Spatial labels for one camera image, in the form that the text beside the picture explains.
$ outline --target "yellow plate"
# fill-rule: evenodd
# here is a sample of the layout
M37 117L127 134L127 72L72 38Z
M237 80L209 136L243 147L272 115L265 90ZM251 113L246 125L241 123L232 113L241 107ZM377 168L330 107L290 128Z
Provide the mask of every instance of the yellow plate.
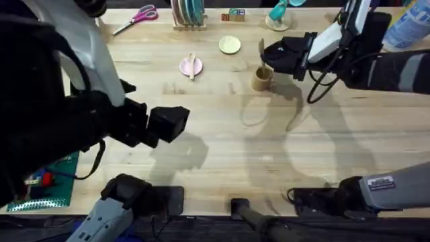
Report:
M220 50L225 54L234 54L241 49L241 41L234 36L224 36L220 40Z

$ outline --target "plate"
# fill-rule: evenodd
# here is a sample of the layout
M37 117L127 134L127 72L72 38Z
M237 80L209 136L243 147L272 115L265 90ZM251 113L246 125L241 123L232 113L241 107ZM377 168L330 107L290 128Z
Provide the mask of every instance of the plate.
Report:
M179 70L182 72L182 74L189 76L189 71L191 67L191 63L188 59L188 57L185 57L181 63L179 64ZM200 72L202 72L203 69L203 62L196 57L194 59L194 75L199 75Z
M194 20L192 0L183 0L183 1L185 3L185 9L187 10L187 16L188 16L189 22L191 24L194 24L196 21Z
M180 16L182 17L183 23L185 24L189 24L189 20L187 18L187 13L185 10L185 5L183 4L185 0L177 0L177 5L179 7L179 12L180 12Z
M202 0L191 0L193 2L194 19L197 25L203 25L203 3Z
M234 54L241 49L241 41L234 36L224 36L220 40L220 50L225 54Z
M172 4L173 17L176 19L178 24L183 25L183 18L179 10L178 0L171 0L171 4Z

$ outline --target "blue bottle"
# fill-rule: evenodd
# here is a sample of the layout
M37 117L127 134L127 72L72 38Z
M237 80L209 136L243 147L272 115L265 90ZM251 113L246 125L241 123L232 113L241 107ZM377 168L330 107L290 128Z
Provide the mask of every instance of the blue bottle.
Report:
M384 49L406 50L430 34L430 0L413 0L385 33Z

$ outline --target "green plate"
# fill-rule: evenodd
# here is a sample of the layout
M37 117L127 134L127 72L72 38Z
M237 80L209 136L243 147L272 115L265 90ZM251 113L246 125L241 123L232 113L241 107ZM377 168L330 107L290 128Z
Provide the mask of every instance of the green plate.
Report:
M187 10L187 17L189 19L189 22L191 24L195 24L196 21L194 20L192 0L183 0L183 1L185 3L185 9Z
M203 2L202 0L190 0L193 2L194 19L197 25L203 25Z
M180 15L183 19L184 25L187 25L187 24L190 24L191 22L188 19L187 9L185 8L184 1L185 0L177 0L177 5L179 6L179 12L180 12Z

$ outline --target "pink plate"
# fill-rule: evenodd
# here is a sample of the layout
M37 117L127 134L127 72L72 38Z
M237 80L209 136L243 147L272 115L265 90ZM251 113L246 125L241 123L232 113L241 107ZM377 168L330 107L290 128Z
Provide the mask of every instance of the pink plate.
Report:
M189 62L188 58L185 57L181 63L179 64L179 70L182 72L182 74L189 76L190 72L189 69L191 68L191 63ZM196 57L194 60L194 75L198 75L203 69L203 63L202 61Z

